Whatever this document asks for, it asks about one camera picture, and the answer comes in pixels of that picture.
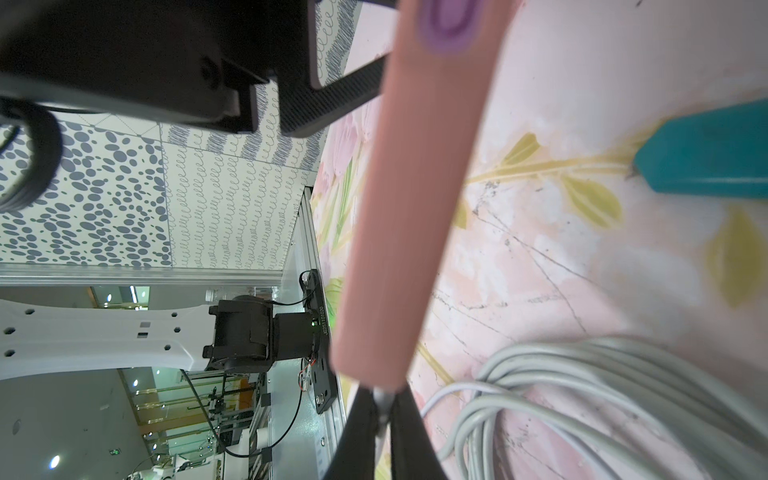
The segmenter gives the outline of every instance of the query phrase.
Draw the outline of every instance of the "yellow leaf pattern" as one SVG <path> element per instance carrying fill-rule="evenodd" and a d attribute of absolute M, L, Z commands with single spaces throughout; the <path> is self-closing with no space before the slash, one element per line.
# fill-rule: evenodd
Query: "yellow leaf pattern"
<path fill-rule="evenodd" d="M 469 218 L 469 203 L 464 197 L 458 199 L 458 205 L 456 206 L 456 213 L 453 215 L 453 221 L 451 222 L 454 227 L 467 230 L 467 219 Z"/>
<path fill-rule="evenodd" d="M 515 144 L 502 160 L 503 167 L 519 164 L 533 155 L 541 145 L 536 141 L 536 135 L 527 133 Z"/>
<path fill-rule="evenodd" d="M 565 191 L 576 211 L 595 225 L 609 228 L 621 221 L 621 204 L 613 192 L 593 180 L 564 175 Z"/>
<path fill-rule="evenodd" d="M 432 367 L 433 370 L 435 370 L 435 373 L 437 373 L 437 376 L 440 377 L 440 379 L 446 384 L 451 385 L 455 382 L 453 377 L 450 373 L 448 373 L 445 368 L 443 368 L 442 365 L 440 365 L 440 362 L 437 361 L 437 359 L 432 356 L 432 354 L 427 350 L 427 347 L 423 346 L 421 343 L 416 344 L 416 351 L 419 352 L 419 355 L 421 355 L 424 360 L 427 362 L 427 364 Z"/>
<path fill-rule="evenodd" d="M 333 329 L 336 325 L 336 312 L 339 311 L 339 301 L 341 300 L 341 289 L 344 284 L 343 278 L 332 278 L 325 287 L 326 308 L 328 309 L 328 327 Z"/>
<path fill-rule="evenodd" d="M 736 308 L 752 298 L 763 278 L 766 243 L 744 209 L 733 205 L 728 218 L 707 244 L 707 267 L 717 288 Z"/>

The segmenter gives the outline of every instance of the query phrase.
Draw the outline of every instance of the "gray cable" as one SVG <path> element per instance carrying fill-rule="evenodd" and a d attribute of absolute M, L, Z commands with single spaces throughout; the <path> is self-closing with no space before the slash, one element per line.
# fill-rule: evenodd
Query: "gray cable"
<path fill-rule="evenodd" d="M 510 346 L 488 359 L 476 381 L 441 389 L 424 405 L 422 416 L 451 393 L 473 394 L 438 457 L 461 452 L 455 459 L 463 478 L 494 478 L 495 419 L 501 410 L 510 409 L 537 416 L 607 480 L 619 477 L 589 445 L 629 465 L 642 478 L 665 478 L 659 465 L 616 440 L 522 398 L 535 384 L 587 393 L 634 413 L 680 443 L 715 480 L 764 478 L 768 471 L 763 455 L 768 448 L 765 412 L 692 364 L 657 347 L 618 338 Z"/>

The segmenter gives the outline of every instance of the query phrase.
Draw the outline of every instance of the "black motor bracket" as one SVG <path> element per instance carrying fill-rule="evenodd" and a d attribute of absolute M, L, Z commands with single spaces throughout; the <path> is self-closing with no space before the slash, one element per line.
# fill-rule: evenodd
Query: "black motor bracket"
<path fill-rule="evenodd" d="M 216 316 L 214 343 L 203 348 L 206 370 L 226 373 L 267 372 L 277 360 L 313 362 L 311 383 L 318 413 L 338 396 L 336 374 L 328 363 L 329 327 L 323 286 L 317 269 L 302 282 L 303 306 L 298 313 L 274 314 L 269 300 L 238 296 L 221 300 L 208 312 Z"/>

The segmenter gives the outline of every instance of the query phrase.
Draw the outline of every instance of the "blue dot pattern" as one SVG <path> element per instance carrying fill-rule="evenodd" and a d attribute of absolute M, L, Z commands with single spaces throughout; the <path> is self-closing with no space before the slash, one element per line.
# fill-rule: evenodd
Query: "blue dot pattern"
<path fill-rule="evenodd" d="M 60 122 L 64 153 L 42 197 L 0 215 L 0 263 L 171 266 L 160 142 Z M 28 166 L 22 129 L 0 154 L 0 194 Z"/>

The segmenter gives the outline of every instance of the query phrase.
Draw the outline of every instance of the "black cable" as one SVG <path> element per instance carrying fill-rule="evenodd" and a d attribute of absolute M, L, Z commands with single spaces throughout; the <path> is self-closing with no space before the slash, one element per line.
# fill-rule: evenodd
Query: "black cable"
<path fill-rule="evenodd" d="M 221 438 L 219 438 L 219 434 L 216 433 L 216 428 L 214 427 L 214 424 L 211 422 L 210 418 L 208 417 L 208 412 L 205 411 L 205 407 L 203 407 L 203 401 L 200 400 L 200 396 L 197 394 L 197 390 L 194 388 L 194 384 L 192 383 L 192 380 L 190 380 L 189 375 L 187 375 L 187 372 L 181 370 L 181 375 L 184 377 L 184 379 L 187 380 L 187 383 L 190 385 L 190 389 L 192 389 L 192 395 L 194 395 L 194 398 L 197 400 L 197 404 L 200 406 L 200 410 L 203 411 L 203 415 L 205 416 L 206 421 L 208 422 L 208 426 L 210 427 L 210 432 L 214 434 L 214 437 L 216 437 L 216 440 L 219 441 L 219 445 L 224 449 L 226 453 L 229 455 L 232 455 L 235 458 L 251 458 L 258 455 L 261 455 L 261 451 L 251 453 L 249 455 L 241 455 L 239 453 L 232 453 L 230 452 L 226 446 L 224 446 L 224 443 L 221 441 Z M 299 416 L 299 410 L 301 409 L 301 396 L 303 392 L 299 391 L 299 405 L 296 406 L 296 413 L 293 414 L 293 420 L 290 421 L 290 425 L 288 425 L 288 428 L 286 429 L 285 433 L 283 433 L 283 436 L 281 436 L 279 439 L 277 439 L 277 442 L 274 442 L 269 447 L 265 447 L 268 449 L 274 448 L 278 443 L 280 443 L 284 438 L 286 438 L 286 435 L 288 435 L 288 432 L 290 432 L 290 428 L 293 426 L 293 423 L 296 421 L 296 417 Z"/>
<path fill-rule="evenodd" d="M 22 128 L 18 125 L 15 125 L 11 129 L 11 134 L 8 136 L 8 138 L 5 139 L 5 141 L 3 141 L 2 145 L 0 145 L 0 154 L 5 153 L 5 150 L 7 150 L 11 143 L 16 140 L 16 137 L 18 137 L 18 132 L 20 131 L 22 131 Z"/>
<path fill-rule="evenodd" d="M 304 273 L 312 273 L 312 270 L 304 270 L 302 273 L 299 273 L 299 285 L 301 285 L 303 283 L 301 281 L 301 277 L 304 276 Z M 304 303 L 307 300 L 309 300 L 310 297 L 313 295 L 313 293 L 315 293 L 315 290 L 317 290 L 317 282 L 315 283 L 315 288 L 313 288 L 311 291 L 309 291 L 307 293 L 307 295 L 304 298 L 302 298 L 301 300 L 299 300 L 298 302 L 281 303 L 281 302 L 276 302 L 275 300 L 267 300 L 266 302 L 269 303 L 270 305 L 282 305 L 282 306 L 298 305 L 299 303 Z"/>
<path fill-rule="evenodd" d="M 145 458 L 145 459 L 144 459 L 144 460 L 142 460 L 141 462 L 138 462 L 138 464 L 137 464 L 137 465 L 134 467 L 133 471 L 132 471 L 132 472 L 131 472 L 131 474 L 128 476 L 128 478 L 130 478 L 130 477 L 134 476 L 134 473 L 136 473 L 136 468 L 139 468 L 139 465 L 141 465 L 142 463 L 146 462 L 147 460 L 149 460 L 150 458 L 154 457 L 155 455 L 156 455 L 156 454 L 154 454 L 154 453 L 153 453 L 152 455 L 149 455 L 147 458 Z"/>
<path fill-rule="evenodd" d="M 47 105 L 42 105 L 42 107 L 47 111 L 56 111 L 60 114 L 80 114 L 80 115 L 93 115 L 93 114 L 103 114 L 103 111 L 96 111 L 96 110 L 83 110 L 81 108 L 62 108 L 62 107 L 49 107 Z"/>

